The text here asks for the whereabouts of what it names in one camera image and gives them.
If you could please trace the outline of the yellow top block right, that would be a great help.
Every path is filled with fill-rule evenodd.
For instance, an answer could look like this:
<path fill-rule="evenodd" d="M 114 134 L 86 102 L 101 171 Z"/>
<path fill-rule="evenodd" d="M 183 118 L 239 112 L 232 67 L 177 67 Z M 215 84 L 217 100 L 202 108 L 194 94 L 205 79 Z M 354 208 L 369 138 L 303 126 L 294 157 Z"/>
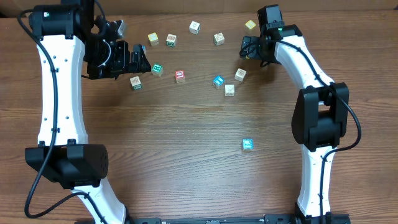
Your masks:
<path fill-rule="evenodd" d="M 244 30 L 247 33 L 252 33 L 253 31 L 255 31 L 255 28 L 257 27 L 257 24 L 252 21 L 252 20 L 248 20 L 245 25 L 244 25 Z"/>

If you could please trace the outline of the white block top centre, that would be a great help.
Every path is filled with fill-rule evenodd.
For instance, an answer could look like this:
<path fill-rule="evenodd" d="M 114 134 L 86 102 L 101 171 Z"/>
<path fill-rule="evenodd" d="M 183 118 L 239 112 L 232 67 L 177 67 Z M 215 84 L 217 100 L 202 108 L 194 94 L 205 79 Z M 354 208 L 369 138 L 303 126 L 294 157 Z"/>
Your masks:
<path fill-rule="evenodd" d="M 189 25 L 189 32 L 197 35 L 200 31 L 200 23 L 192 21 Z"/>

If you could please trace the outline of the red letter U block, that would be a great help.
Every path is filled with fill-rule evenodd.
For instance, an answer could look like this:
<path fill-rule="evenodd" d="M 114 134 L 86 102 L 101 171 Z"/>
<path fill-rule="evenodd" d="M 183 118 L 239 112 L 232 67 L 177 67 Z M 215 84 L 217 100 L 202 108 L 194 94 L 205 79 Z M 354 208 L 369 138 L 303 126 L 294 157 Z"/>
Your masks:
<path fill-rule="evenodd" d="M 184 70 L 177 70 L 175 72 L 175 80 L 177 83 L 185 81 L 185 71 Z"/>

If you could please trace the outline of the white picture block dark side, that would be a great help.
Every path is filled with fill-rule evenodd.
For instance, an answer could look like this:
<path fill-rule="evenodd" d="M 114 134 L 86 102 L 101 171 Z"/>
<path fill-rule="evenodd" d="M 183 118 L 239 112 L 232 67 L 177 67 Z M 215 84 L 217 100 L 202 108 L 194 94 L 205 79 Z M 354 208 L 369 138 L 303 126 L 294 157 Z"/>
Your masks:
<path fill-rule="evenodd" d="M 246 73 L 247 71 L 239 68 L 235 73 L 234 79 L 242 82 L 244 80 L 244 77 L 246 76 Z"/>

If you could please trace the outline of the white picture block centre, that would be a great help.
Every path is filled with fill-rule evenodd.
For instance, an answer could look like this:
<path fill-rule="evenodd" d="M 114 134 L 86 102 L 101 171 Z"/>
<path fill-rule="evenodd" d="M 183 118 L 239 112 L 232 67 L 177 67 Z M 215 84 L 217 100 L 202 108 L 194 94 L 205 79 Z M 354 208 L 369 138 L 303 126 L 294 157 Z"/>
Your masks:
<path fill-rule="evenodd" d="M 225 38 L 224 38 L 223 33 L 220 32 L 220 33 L 215 34 L 213 36 L 213 40 L 214 40 L 214 43 L 215 43 L 216 46 L 224 44 Z"/>

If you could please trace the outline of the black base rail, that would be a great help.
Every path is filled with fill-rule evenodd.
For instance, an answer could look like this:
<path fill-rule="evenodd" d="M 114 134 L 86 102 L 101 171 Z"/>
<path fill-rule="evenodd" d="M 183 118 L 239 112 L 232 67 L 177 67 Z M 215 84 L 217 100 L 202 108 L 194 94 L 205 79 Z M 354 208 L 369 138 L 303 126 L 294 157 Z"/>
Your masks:
<path fill-rule="evenodd" d="M 130 218 L 130 224 L 319 224 L 319 223 L 351 223 L 348 214 L 324 215 L 321 222 L 318 217 L 304 218 L 296 215 L 265 215 L 263 217 L 246 218 L 184 218 L 184 219 L 160 219 L 160 218 Z"/>

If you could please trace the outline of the green letter R block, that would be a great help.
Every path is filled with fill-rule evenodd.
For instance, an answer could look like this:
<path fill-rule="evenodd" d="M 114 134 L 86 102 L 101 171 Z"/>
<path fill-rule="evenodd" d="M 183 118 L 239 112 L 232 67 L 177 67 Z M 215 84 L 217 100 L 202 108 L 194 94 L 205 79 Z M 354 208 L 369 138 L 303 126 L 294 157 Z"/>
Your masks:
<path fill-rule="evenodd" d="M 155 76 L 161 77 L 163 71 L 164 71 L 163 66 L 158 63 L 155 63 L 152 67 L 152 74 Z"/>

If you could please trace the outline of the white block blue side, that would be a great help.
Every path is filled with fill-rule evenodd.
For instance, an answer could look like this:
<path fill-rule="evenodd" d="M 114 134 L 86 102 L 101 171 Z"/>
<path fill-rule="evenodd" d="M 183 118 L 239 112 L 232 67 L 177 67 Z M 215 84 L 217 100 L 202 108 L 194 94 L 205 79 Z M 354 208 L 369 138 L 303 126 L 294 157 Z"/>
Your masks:
<path fill-rule="evenodd" d="M 244 151 L 250 151 L 254 149 L 254 142 L 252 139 L 243 139 L 242 146 Z"/>

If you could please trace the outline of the wooden block green letter side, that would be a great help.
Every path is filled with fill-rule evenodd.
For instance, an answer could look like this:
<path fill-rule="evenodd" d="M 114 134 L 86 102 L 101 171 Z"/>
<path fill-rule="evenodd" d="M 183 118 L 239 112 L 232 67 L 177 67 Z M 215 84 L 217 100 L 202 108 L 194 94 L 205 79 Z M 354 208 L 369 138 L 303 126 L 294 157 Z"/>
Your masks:
<path fill-rule="evenodd" d="M 166 44 L 169 47 L 175 47 L 177 41 L 177 36 L 173 34 L 168 34 L 166 38 Z"/>

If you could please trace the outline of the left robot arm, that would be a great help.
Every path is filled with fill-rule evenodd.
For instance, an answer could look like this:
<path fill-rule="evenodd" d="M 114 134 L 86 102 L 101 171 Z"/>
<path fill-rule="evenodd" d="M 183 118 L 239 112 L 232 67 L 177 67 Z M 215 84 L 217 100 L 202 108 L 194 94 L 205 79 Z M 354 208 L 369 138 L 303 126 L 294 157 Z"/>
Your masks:
<path fill-rule="evenodd" d="M 22 28 L 36 43 L 42 67 L 42 120 L 36 147 L 25 161 L 45 177 L 78 197 L 94 223 L 132 223 L 127 207 L 107 178 L 106 147 L 91 144 L 82 107 L 82 71 L 89 80 L 117 79 L 125 73 L 146 73 L 151 65 L 144 49 L 123 39 L 122 20 L 96 16 L 98 1 L 61 1 L 26 10 Z"/>

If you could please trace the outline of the white block yellow side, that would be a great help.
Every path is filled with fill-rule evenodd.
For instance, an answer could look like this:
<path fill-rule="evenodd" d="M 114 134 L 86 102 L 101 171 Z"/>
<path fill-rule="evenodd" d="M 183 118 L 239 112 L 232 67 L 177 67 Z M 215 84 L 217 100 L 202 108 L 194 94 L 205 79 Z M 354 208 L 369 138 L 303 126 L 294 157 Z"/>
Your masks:
<path fill-rule="evenodd" d="M 224 86 L 224 95 L 225 96 L 234 96 L 235 87 L 232 84 L 227 84 Z"/>

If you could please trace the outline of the yellow top block left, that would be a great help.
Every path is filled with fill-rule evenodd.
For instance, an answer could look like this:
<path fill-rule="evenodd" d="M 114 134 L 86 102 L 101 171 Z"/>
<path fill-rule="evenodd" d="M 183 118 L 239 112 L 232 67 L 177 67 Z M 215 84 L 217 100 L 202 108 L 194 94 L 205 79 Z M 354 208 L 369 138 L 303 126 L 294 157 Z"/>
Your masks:
<path fill-rule="evenodd" d="M 151 46 L 159 45 L 159 38 L 155 32 L 149 34 L 148 39 Z"/>

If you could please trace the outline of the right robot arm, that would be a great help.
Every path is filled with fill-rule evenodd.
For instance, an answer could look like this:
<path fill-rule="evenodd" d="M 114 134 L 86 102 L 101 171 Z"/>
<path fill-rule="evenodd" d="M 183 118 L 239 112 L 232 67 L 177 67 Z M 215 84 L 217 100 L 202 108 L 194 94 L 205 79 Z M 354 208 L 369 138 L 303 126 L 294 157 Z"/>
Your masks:
<path fill-rule="evenodd" d="M 257 59 L 263 67 L 281 64 L 298 88 L 291 121 L 302 152 L 302 180 L 290 223 L 350 223 L 349 215 L 331 212 L 330 174 L 333 156 L 346 133 L 349 90 L 318 66 L 299 28 L 287 26 L 278 5 L 258 10 L 260 35 L 245 36 L 240 57 Z"/>

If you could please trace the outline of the white grapes picture block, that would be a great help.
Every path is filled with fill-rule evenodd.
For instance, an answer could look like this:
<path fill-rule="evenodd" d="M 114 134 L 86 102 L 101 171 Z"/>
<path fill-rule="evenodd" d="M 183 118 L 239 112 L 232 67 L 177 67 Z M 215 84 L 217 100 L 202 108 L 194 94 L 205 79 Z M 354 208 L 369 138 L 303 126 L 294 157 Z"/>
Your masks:
<path fill-rule="evenodd" d="M 134 90 L 142 89 L 142 83 L 138 76 L 130 78 L 131 86 Z"/>

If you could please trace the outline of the blue letter T block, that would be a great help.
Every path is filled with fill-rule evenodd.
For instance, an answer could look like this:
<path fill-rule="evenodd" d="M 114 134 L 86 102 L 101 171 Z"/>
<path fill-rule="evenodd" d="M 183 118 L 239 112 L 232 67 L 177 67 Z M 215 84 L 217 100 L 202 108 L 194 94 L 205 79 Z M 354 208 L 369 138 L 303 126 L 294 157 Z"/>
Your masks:
<path fill-rule="evenodd" d="M 225 82 L 225 79 L 222 76 L 218 75 L 218 76 L 214 77 L 212 84 L 217 89 L 220 89 L 223 86 L 224 82 Z"/>

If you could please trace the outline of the blue letter block far left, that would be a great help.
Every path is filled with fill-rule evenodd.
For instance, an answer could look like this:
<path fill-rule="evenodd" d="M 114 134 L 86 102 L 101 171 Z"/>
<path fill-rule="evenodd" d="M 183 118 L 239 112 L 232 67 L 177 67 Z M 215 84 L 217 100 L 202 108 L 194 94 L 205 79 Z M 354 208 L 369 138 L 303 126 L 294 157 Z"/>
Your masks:
<path fill-rule="evenodd" d="M 144 54 L 146 54 L 147 50 L 146 50 L 146 47 L 144 45 L 142 45 L 142 49 L 143 49 Z"/>

